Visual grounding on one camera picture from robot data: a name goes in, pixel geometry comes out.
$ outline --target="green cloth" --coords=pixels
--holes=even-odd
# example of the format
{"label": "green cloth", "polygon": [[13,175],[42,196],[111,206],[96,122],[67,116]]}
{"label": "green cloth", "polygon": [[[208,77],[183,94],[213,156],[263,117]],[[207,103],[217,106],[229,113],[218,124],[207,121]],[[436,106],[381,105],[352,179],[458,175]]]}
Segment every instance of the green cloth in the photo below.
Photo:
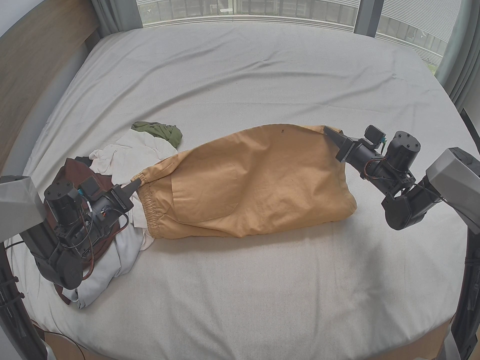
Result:
{"label": "green cloth", "polygon": [[137,121],[131,128],[138,132],[148,132],[154,137],[161,137],[168,141],[174,148],[177,148],[182,140],[182,132],[176,125],[160,124],[157,122]]}

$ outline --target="white bed sheet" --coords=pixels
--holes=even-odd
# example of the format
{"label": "white bed sheet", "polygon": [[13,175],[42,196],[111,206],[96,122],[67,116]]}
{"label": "white bed sheet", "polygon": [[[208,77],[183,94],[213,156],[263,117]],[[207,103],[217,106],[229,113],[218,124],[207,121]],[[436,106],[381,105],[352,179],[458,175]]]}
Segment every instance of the white bed sheet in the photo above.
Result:
{"label": "white bed sheet", "polygon": [[[179,151],[267,123],[374,124],[421,142],[421,179],[447,147],[477,156],[459,114],[409,48],[276,23],[204,23],[103,39],[48,120],[25,174],[39,192],[65,158],[137,120],[176,124]],[[89,307],[66,306],[26,247],[9,253],[41,326],[116,359],[363,359],[411,342],[457,305],[466,227],[445,204],[391,230],[349,165],[358,209],[335,223],[242,239],[156,240]]]}

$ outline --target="curtain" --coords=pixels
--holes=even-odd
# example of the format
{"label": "curtain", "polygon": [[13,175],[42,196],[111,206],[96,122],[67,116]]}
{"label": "curtain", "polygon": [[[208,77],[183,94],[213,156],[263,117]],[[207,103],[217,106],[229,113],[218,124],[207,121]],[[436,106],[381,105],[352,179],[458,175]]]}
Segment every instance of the curtain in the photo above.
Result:
{"label": "curtain", "polygon": [[100,22],[101,38],[143,27],[136,0],[92,0],[92,4]]}
{"label": "curtain", "polygon": [[479,52],[480,0],[462,0],[445,56],[435,73],[459,112],[473,99],[468,93],[478,84]]}

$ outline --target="wooden headboard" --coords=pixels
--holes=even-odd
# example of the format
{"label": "wooden headboard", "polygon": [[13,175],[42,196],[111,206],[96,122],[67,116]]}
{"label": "wooden headboard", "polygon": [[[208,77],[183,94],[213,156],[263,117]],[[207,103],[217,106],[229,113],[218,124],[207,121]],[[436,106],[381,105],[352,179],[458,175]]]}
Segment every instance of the wooden headboard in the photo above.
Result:
{"label": "wooden headboard", "polygon": [[29,111],[98,26],[91,0],[44,0],[0,37],[0,172]]}

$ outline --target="headboard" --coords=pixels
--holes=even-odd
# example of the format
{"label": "headboard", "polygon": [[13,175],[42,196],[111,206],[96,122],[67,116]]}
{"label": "headboard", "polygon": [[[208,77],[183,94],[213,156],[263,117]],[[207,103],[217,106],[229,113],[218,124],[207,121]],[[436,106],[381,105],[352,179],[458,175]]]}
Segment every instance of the headboard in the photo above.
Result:
{"label": "headboard", "polygon": [[29,111],[98,26],[91,0],[44,0],[0,37],[0,172]]}

